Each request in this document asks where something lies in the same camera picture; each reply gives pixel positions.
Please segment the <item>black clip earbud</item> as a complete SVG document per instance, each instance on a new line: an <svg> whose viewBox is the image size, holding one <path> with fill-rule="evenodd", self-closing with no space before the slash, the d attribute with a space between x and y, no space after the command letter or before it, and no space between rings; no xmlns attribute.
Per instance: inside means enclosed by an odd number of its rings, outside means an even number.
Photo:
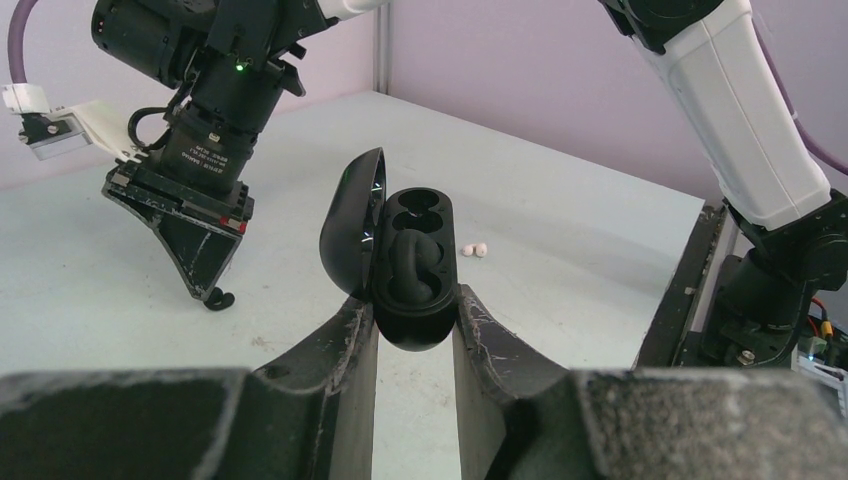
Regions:
<svg viewBox="0 0 848 480"><path fill-rule="evenodd" d="M236 297L233 293L224 292L221 288L214 287L203 301L203 305L210 311L219 312L232 307L235 301Z"/></svg>
<svg viewBox="0 0 848 480"><path fill-rule="evenodd" d="M434 288L423 275L435 267L442 253L437 242L418 230L402 230L389 249L393 270L390 291L398 302L421 305L435 298Z"/></svg>

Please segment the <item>black earbud charging case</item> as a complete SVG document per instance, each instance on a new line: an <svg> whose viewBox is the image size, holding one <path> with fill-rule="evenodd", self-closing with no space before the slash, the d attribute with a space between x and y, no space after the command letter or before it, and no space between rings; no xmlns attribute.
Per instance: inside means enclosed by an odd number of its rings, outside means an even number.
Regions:
<svg viewBox="0 0 848 480"><path fill-rule="evenodd" d="M382 336L399 349L429 350L458 316L453 205L425 187L390 194L381 148L343 170L319 239L325 272L373 307Z"/></svg>

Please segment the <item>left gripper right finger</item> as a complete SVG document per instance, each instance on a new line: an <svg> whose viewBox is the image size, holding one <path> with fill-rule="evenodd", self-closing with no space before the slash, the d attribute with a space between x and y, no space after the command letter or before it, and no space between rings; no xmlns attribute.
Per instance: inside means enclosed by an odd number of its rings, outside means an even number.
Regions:
<svg viewBox="0 0 848 480"><path fill-rule="evenodd" d="M465 479L843 479L847 424L783 369L569 370L467 285L453 342Z"/></svg>

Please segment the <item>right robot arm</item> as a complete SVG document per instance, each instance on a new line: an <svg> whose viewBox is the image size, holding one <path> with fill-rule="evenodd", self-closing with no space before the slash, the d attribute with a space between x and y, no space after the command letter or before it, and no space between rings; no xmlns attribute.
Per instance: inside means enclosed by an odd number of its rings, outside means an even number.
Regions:
<svg viewBox="0 0 848 480"><path fill-rule="evenodd" d="M595 1L402 1L388 95L275 116L249 163L255 221L214 313L147 275L116 362L251 366L342 303L318 235L343 168L382 147L392 189L454 205L487 242L460 279L510 330L575 368L633 364L705 199L703 137Z"/></svg>

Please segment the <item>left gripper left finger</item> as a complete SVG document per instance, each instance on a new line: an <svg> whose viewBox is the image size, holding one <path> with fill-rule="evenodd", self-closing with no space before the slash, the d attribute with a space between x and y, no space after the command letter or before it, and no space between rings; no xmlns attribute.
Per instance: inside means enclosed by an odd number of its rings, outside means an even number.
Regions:
<svg viewBox="0 0 848 480"><path fill-rule="evenodd" d="M347 300L262 367L1 381L5 479L368 479L378 332Z"/></svg>

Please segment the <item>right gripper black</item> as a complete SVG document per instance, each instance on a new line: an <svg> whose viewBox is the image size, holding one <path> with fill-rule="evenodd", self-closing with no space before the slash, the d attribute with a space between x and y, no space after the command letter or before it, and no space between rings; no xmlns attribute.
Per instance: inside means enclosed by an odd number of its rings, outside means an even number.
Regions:
<svg viewBox="0 0 848 480"><path fill-rule="evenodd" d="M191 297L203 302L253 215L239 177L257 143L259 108L145 107L127 130L139 152L108 172L102 193L153 232Z"/></svg>

